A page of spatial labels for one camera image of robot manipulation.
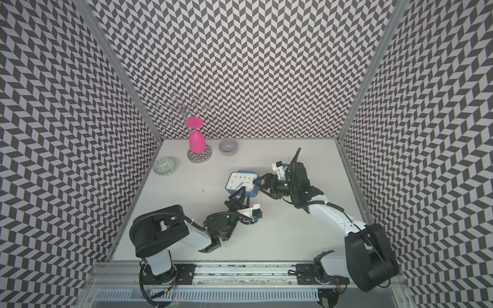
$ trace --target black cable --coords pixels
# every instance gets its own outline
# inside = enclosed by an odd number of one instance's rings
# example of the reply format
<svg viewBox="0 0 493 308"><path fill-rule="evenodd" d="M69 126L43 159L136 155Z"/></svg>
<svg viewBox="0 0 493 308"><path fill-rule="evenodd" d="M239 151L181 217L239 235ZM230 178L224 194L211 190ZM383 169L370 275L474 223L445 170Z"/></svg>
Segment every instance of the black cable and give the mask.
<svg viewBox="0 0 493 308"><path fill-rule="evenodd" d="M176 276L178 276L178 271L176 271L175 279L173 280L173 285L171 286L173 288L173 294L171 295L171 301L173 301L173 299L175 298Z"/></svg>
<svg viewBox="0 0 493 308"><path fill-rule="evenodd" d="M343 294L346 291L347 288L348 288L348 285L346 285L344 287L344 290L342 290L342 292L341 292L341 288L339 287L339 291L338 291L339 292L339 295Z"/></svg>
<svg viewBox="0 0 493 308"><path fill-rule="evenodd" d="M298 271L295 271L295 270L287 270L287 274L288 275L298 276L298 274L308 274L308 273L306 273L306 272L298 272Z"/></svg>
<svg viewBox="0 0 493 308"><path fill-rule="evenodd" d="M329 207L333 207L333 208L335 208L336 210L339 210L339 211L341 211L342 213L344 213L344 209L343 209L342 207L340 207L340 206L338 206L338 205L335 205L335 204L333 204L333 203L330 203L330 202L327 202L327 203L326 203L326 202L324 202L324 201L322 201L322 200L313 200L313 201L308 201L308 202L303 203L303 204L301 204L301 205L295 205L294 207L295 207L295 208L302 208L302 207L309 206L309 205L314 205L314 204L327 205L327 206L329 206Z"/></svg>
<svg viewBox="0 0 493 308"><path fill-rule="evenodd" d="M349 221L350 223L352 223L352 220L349 218L349 216L348 216L348 215L347 215L344 211L341 211L341 212L342 212L342 213L343 213L343 214L344 214L344 215L348 218L348 221Z"/></svg>
<svg viewBox="0 0 493 308"><path fill-rule="evenodd" d="M296 189L294 189L294 195L289 196L291 198L291 202L293 203L295 208L302 208L303 205L301 205L302 200L298 197Z"/></svg>
<svg viewBox="0 0 493 308"><path fill-rule="evenodd" d="M151 296L151 299L153 300L155 298L161 297L161 296L165 295L166 293L168 293L175 286L176 276L178 276L178 271L176 271L176 273L175 273L175 276L173 278L172 285L170 285L169 287L165 288L163 291L159 291L156 294L152 295Z"/></svg>
<svg viewBox="0 0 493 308"><path fill-rule="evenodd" d="M219 213L214 213L214 214L211 214L211 215L207 216L206 221L208 221L208 220L209 220L209 218L211 218L211 217L220 216L220 215L233 215L233 216L238 216L238 217L240 217L240 218L243 218L243 219L244 219L244 220L246 220L246 221L253 222L253 219L251 219L250 217L245 216L245 215L243 215L243 214L240 214L240 213L238 213L238 212L219 212Z"/></svg>
<svg viewBox="0 0 493 308"><path fill-rule="evenodd" d="M293 204L293 202L289 202L288 200L284 199L284 196L282 197L282 199L289 204Z"/></svg>
<svg viewBox="0 0 493 308"><path fill-rule="evenodd" d="M388 279L388 284L386 286L379 285L379 287L381 287L381 288L388 288L388 286L390 286L390 278Z"/></svg>
<svg viewBox="0 0 493 308"><path fill-rule="evenodd" d="M242 220L242 219L240 220L240 222L241 222L242 224L244 224L244 225L253 225L253 224L254 224L254 222L244 221L244 220Z"/></svg>
<svg viewBox="0 0 493 308"><path fill-rule="evenodd" d="M164 306L161 306L160 304L156 303L155 301L153 301L148 295L147 293L145 292L144 290L144 283L142 281L142 276L143 276L143 273L144 273L144 269L145 269L145 264L141 264L141 271L139 273L139 286L141 287L141 292L142 292L142 295L144 295L144 298L145 300L151 304L153 307L155 308L164 308L164 307L167 307L170 302L166 302L166 304Z"/></svg>

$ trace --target white table surface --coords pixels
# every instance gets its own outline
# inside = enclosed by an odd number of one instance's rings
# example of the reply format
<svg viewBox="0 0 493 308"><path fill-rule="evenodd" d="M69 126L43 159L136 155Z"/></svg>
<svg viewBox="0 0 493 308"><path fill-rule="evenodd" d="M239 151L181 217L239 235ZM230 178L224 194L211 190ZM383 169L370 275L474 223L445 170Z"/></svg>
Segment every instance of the white table surface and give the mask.
<svg viewBox="0 0 493 308"><path fill-rule="evenodd" d="M336 143L332 139L238 140L238 152L224 156L220 140L207 140L212 157L203 164L188 161L187 140L166 140L158 158L172 156L176 169L171 175L151 172L139 197L122 240L112 260L139 260L128 231L138 216L179 204L185 215L202 225L212 213L226 211L224 189L231 172L253 170L260 176L272 172L271 164L289 163L301 147L298 162L304 163L311 185L325 193L332 203L362 220ZM201 253L178 242L171 246L173 260L181 261L309 261L322 251L335 250L344 255L344 239L318 218L302 209L273 200L259 192L250 204L260 203L263 218L247 226L238 224L229 241L211 253Z"/></svg>

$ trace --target black bracket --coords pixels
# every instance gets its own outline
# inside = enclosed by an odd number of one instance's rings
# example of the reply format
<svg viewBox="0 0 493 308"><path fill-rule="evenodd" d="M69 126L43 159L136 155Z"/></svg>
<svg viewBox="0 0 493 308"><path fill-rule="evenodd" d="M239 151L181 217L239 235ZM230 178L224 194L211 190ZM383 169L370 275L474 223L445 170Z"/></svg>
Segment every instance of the black bracket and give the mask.
<svg viewBox="0 0 493 308"><path fill-rule="evenodd" d="M176 266L176 271L178 272L176 275L176 285L191 285L193 276L195 274L195 264L174 264ZM162 281L159 279L159 276L154 276L150 270L149 266L146 266L144 269L145 275L142 276L142 283L144 285L162 285L162 284L172 284L169 281Z"/></svg>
<svg viewBox="0 0 493 308"><path fill-rule="evenodd" d="M339 300L339 291L335 288L318 289L317 304L323 308L334 307Z"/></svg>
<svg viewBox="0 0 493 308"><path fill-rule="evenodd" d="M339 277L340 285L349 284L349 278L340 276L331 276L327 283L320 283L315 277L315 269L313 264L301 263L296 264L296 280L298 280L298 285L310 285L310 284L337 284L337 277Z"/></svg>
<svg viewBox="0 0 493 308"><path fill-rule="evenodd" d="M282 185L286 183L286 181L279 181L278 176L272 173L266 173L263 176L253 180L253 184L257 185L261 192L275 200L282 198L282 195L278 194L275 190L276 186L278 186L280 182L282 182Z"/></svg>
<svg viewBox="0 0 493 308"><path fill-rule="evenodd" d="M242 188L231 194L228 197L228 200L224 202L224 205L226 205L228 209L231 211L237 211L239 209L249 208L250 197L246 198L246 205L244 205L246 194L247 194L247 188L243 186Z"/></svg>

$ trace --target clock face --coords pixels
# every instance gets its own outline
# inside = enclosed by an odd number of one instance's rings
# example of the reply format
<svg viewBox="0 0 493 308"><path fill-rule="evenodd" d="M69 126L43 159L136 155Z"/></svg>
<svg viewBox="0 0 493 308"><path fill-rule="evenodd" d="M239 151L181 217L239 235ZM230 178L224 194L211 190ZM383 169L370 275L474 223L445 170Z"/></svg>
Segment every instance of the clock face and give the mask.
<svg viewBox="0 0 493 308"><path fill-rule="evenodd" d="M226 184L226 189L238 190L244 186L246 192L252 191L254 189L253 180L256 178L257 175L254 173L233 172Z"/></svg>

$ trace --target red wire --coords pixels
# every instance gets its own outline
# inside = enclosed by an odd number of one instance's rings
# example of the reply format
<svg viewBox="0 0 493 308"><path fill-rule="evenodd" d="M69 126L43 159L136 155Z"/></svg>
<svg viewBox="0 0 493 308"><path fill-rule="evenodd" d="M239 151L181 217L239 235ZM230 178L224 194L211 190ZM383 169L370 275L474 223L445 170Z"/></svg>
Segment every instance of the red wire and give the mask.
<svg viewBox="0 0 493 308"><path fill-rule="evenodd" d="M176 276L178 276L178 271L176 271L175 278L173 279L173 285L171 286L173 288L173 294L171 295L171 301L173 301L173 298L175 297Z"/></svg>

